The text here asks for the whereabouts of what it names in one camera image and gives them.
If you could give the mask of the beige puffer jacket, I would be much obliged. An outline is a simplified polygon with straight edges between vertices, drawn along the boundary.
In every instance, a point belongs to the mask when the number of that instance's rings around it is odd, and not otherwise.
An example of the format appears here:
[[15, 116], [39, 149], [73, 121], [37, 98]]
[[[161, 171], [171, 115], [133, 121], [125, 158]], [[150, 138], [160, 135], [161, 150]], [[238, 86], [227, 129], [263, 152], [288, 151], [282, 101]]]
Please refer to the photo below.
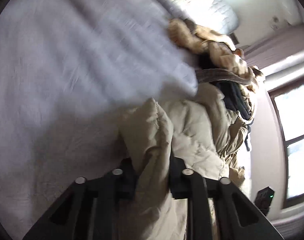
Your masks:
[[120, 127], [138, 182], [134, 200], [122, 204], [121, 239], [184, 239], [187, 201], [168, 188], [170, 156], [213, 180], [246, 180], [237, 163], [248, 130], [240, 115], [226, 108], [223, 93], [202, 83], [194, 100], [147, 100], [128, 113]]

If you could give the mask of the black device with green light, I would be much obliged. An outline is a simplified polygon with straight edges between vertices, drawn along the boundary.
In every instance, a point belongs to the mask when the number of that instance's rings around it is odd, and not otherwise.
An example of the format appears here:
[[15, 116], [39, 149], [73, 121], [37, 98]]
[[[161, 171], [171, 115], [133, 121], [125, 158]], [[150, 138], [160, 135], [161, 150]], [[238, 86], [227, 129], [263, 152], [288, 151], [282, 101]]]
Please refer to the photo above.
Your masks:
[[269, 213], [274, 194], [275, 191], [269, 186], [257, 192], [254, 203], [265, 216]]

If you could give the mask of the black fleece garment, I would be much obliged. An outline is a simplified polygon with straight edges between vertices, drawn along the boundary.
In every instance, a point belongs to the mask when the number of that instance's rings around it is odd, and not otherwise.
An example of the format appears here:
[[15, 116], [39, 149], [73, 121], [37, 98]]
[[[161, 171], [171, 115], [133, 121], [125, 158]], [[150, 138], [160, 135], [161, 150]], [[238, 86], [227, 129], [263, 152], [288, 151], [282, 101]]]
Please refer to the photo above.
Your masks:
[[212, 84], [223, 93], [226, 108], [239, 113], [241, 118], [244, 119], [248, 131], [244, 142], [247, 151], [251, 152], [250, 133], [254, 122], [253, 111], [250, 104], [246, 103], [246, 98], [241, 93], [239, 84], [233, 81], [214, 81]]

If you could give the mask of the lavender embossed bedspread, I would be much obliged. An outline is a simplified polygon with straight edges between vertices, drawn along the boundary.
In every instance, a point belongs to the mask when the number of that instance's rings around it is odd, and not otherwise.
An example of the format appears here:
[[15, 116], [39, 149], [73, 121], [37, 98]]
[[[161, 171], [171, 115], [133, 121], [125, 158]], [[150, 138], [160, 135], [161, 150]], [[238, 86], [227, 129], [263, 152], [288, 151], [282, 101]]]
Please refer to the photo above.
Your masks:
[[11, 0], [0, 15], [0, 222], [21, 239], [77, 177], [117, 166], [120, 113], [196, 92], [155, 0]]

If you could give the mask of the cream striped fuzzy garment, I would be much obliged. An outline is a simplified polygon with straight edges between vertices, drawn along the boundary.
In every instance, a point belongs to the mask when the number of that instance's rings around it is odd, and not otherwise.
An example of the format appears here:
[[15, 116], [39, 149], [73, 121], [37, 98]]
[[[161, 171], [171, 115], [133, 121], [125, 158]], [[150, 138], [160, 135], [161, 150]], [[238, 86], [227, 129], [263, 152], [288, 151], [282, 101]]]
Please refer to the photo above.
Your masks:
[[249, 66], [245, 61], [242, 49], [235, 47], [227, 35], [195, 24], [186, 19], [173, 18], [168, 25], [169, 38], [181, 48], [193, 54], [206, 54], [218, 68], [228, 70], [241, 79], [249, 91], [255, 92], [259, 83], [264, 81], [264, 74], [256, 67]]

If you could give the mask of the pale curtain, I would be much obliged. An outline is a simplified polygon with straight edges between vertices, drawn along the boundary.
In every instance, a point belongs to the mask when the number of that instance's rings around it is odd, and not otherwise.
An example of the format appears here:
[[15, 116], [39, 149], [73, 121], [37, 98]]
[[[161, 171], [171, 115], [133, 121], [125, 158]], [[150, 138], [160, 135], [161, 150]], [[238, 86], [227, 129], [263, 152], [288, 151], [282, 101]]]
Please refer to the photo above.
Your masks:
[[287, 27], [246, 48], [245, 60], [265, 76], [304, 63], [304, 25]]

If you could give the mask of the round cream pleated cushion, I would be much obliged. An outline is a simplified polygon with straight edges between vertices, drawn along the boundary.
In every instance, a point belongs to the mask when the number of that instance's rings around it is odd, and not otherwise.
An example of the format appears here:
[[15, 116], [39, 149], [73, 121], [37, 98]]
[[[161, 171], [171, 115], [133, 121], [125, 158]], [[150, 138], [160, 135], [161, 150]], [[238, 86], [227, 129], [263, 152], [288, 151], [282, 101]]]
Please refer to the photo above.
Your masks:
[[179, 0], [183, 11], [197, 25], [229, 35], [239, 27], [239, 18], [226, 0]]

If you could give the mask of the window with dark frame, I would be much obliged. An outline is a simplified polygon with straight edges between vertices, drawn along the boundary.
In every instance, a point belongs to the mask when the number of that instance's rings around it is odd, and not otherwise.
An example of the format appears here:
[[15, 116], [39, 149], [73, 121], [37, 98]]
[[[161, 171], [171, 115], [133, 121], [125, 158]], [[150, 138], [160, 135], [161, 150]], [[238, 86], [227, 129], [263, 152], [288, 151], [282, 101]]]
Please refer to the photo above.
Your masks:
[[269, 92], [285, 155], [283, 207], [304, 202], [304, 78]]

